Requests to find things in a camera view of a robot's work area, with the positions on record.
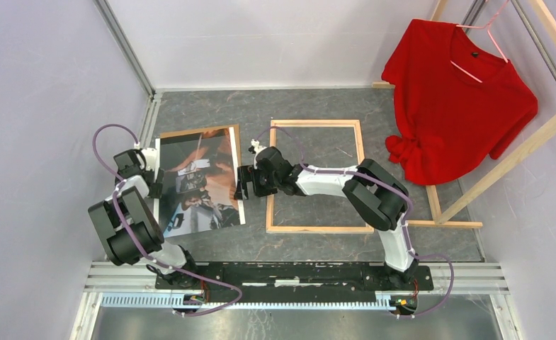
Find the white wooden picture frame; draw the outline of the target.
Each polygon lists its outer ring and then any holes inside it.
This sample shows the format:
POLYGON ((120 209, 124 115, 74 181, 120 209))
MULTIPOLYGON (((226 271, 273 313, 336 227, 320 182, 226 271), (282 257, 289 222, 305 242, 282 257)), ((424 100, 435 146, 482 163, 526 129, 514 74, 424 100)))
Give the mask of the white wooden picture frame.
MULTIPOLYGON (((269 145, 276 146, 276 131, 279 128, 352 128, 355 136, 358 163, 365 159, 361 123, 359 120, 272 120, 268 130, 269 145)), ((274 195, 267 197, 266 231, 267 233, 306 233, 306 234, 372 234, 369 226, 287 226, 273 224, 274 195)))

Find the brown cardboard backing board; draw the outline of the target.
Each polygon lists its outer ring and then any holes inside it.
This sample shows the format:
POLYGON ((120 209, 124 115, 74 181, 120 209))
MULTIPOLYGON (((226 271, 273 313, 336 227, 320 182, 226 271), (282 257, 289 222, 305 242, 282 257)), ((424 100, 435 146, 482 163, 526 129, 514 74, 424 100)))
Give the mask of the brown cardboard backing board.
POLYGON ((212 132, 216 130, 224 130, 232 128, 235 133, 239 134, 239 124, 231 125, 221 125, 215 127, 202 127, 197 129, 180 130, 175 132, 162 132, 159 136, 160 139, 170 138, 170 137, 180 137, 184 135, 194 135, 196 133, 212 132))

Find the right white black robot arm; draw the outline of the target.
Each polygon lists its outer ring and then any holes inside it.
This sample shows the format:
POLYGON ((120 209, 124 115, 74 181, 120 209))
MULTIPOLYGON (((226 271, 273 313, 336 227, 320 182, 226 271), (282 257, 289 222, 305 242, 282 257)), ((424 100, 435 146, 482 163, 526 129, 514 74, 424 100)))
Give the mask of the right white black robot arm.
POLYGON ((387 282, 404 289, 414 281, 419 262, 407 234, 412 202, 407 189, 376 161, 364 159, 357 166, 322 168, 303 162, 294 165, 276 147, 253 145, 249 151, 254 162, 237 169, 235 199, 246 200, 250 186, 257 197, 281 191, 288 196, 346 198, 380 235, 387 282))

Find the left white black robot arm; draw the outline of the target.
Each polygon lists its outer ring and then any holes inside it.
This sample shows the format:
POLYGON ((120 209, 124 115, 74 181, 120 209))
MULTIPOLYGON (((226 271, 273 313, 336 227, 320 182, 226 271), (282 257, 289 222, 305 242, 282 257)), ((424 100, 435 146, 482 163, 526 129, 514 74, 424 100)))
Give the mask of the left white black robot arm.
POLYGON ((161 283, 192 288, 200 270, 183 247, 165 244, 146 199, 159 199, 164 171, 158 151, 133 148, 114 156, 117 174, 113 193, 88 208, 88 214, 108 259, 116 266, 144 264, 161 283))

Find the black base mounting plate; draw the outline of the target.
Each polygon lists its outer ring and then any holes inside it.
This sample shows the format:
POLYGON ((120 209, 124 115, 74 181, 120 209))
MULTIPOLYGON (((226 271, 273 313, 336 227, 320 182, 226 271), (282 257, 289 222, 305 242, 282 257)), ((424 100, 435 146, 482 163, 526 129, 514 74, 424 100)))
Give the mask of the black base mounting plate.
POLYGON ((384 264, 371 262, 221 262, 197 264, 191 288, 161 283, 159 290, 188 290, 198 302, 372 302, 376 292, 432 291, 428 266, 411 283, 391 283, 384 264))

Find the wooden clothes rack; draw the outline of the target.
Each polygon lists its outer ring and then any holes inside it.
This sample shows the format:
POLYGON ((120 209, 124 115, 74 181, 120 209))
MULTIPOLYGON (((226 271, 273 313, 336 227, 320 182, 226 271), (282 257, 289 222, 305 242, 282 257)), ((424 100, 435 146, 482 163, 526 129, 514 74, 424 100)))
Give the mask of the wooden clothes rack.
MULTIPOLYGON (((544 63, 546 63, 551 76, 556 82, 556 64, 551 54, 540 39, 538 32, 533 27, 525 9, 520 1, 512 1, 513 7, 520 17, 525 29, 532 38, 532 41, 540 53, 544 63)), ((541 22, 549 39, 556 49, 556 19, 549 10, 545 1, 529 1, 531 10, 541 22)), ((449 229, 470 229, 478 230, 483 227, 482 222, 473 221, 452 221, 454 215, 466 208, 474 199, 483 194, 488 188, 495 184, 504 175, 509 173, 515 166, 519 165, 529 155, 534 153, 538 148, 542 147, 548 140, 556 135, 556 114, 554 114, 546 123, 538 128, 527 140, 522 142, 514 151, 501 160, 492 170, 484 175, 472 188, 464 193, 445 211, 441 210, 438 192, 435 186, 427 186, 426 193, 428 196, 429 207, 431 209, 431 220, 409 220, 408 225, 412 227, 440 227, 449 229)))

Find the red t-shirt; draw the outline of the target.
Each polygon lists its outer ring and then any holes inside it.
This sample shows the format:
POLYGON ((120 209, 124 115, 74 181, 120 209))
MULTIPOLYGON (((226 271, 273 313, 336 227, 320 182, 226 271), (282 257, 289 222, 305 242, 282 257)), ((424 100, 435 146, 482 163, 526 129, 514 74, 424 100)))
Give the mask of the red t-shirt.
POLYGON ((454 23, 412 20, 382 79, 395 88, 390 161, 421 186, 498 159, 538 113, 513 64, 479 49, 454 23))

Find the aluminium rail frame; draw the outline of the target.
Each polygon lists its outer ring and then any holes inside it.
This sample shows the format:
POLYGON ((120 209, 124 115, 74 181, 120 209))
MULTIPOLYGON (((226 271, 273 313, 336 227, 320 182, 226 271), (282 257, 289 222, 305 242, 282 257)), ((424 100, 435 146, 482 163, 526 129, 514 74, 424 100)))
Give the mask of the aluminium rail frame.
POLYGON ((421 297, 485 296, 503 339, 522 332, 506 279, 497 263, 425 262, 416 281, 395 290, 372 262, 207 262, 199 265, 213 278, 208 288, 169 285, 142 264, 114 266, 94 262, 71 331, 90 339, 103 307, 161 308, 170 312, 222 310, 392 311, 394 301, 418 291, 421 297))

